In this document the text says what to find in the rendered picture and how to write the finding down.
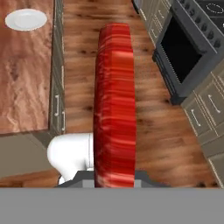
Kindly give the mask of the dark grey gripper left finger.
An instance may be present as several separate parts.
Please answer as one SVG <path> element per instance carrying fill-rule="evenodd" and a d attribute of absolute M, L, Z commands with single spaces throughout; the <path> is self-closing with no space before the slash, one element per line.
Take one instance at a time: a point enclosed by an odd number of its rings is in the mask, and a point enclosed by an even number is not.
<path fill-rule="evenodd" d="M 94 188 L 94 172 L 78 171 L 72 180 L 69 180 L 63 184 L 59 184 L 58 187 Z"/>

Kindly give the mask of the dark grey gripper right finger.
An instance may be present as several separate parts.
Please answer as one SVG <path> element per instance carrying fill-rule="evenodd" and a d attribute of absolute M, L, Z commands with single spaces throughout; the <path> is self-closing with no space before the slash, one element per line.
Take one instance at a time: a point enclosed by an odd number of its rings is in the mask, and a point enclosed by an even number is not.
<path fill-rule="evenodd" d="M 159 187 L 167 187 L 167 185 L 150 179 L 146 171 L 135 171 L 134 187 L 159 188 Z"/>

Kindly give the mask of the red raw steak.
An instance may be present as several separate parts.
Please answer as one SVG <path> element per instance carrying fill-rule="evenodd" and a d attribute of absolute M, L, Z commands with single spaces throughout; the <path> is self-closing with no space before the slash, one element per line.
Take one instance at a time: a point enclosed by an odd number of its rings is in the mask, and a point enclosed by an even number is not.
<path fill-rule="evenodd" d="M 99 34 L 94 81 L 94 185 L 132 188 L 137 119 L 130 27 L 104 25 Z"/>

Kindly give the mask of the white round plate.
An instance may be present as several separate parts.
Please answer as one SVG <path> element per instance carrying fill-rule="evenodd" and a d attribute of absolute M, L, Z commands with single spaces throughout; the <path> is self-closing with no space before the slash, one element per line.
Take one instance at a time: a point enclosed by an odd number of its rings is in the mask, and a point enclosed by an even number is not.
<path fill-rule="evenodd" d="M 15 31 L 29 32 L 46 24 L 44 12 L 34 9 L 15 10 L 5 17 L 5 24 Z"/>

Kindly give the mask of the white rounded object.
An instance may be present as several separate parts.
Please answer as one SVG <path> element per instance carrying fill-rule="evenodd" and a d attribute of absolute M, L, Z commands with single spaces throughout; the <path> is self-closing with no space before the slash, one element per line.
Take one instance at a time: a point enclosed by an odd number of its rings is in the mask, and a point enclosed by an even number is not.
<path fill-rule="evenodd" d="M 58 184 L 72 180 L 79 171 L 94 169 L 94 137 L 92 133 L 56 136 L 47 147 L 47 159 L 59 174 Z"/>

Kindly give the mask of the grey cupboard run with drawers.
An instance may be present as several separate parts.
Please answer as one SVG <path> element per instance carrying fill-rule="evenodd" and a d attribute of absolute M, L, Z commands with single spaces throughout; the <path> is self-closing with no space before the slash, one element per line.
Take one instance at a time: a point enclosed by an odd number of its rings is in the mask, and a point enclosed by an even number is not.
<path fill-rule="evenodd" d="M 146 31 L 155 45 L 165 20 L 169 14 L 173 0 L 131 0 L 136 12 L 144 22 Z"/>
<path fill-rule="evenodd" d="M 218 186 L 224 188 L 224 67 L 215 68 L 181 106 Z"/>

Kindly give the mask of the grey island cupboard run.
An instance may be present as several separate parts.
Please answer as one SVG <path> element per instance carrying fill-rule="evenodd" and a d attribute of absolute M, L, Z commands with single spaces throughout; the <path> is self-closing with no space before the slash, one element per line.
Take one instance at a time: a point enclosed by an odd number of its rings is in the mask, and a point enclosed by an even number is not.
<path fill-rule="evenodd" d="M 4 20 L 34 9 L 44 26 L 15 31 Z M 51 168 L 46 148 L 66 132 L 63 0 L 0 0 L 0 178 Z"/>

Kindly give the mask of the dark grey oven with hob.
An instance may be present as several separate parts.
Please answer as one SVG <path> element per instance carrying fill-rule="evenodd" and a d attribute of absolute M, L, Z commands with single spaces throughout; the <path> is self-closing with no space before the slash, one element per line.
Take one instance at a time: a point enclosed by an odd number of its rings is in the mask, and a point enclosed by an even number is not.
<path fill-rule="evenodd" d="M 181 104 L 224 60 L 224 0 L 173 0 L 152 58 Z"/>

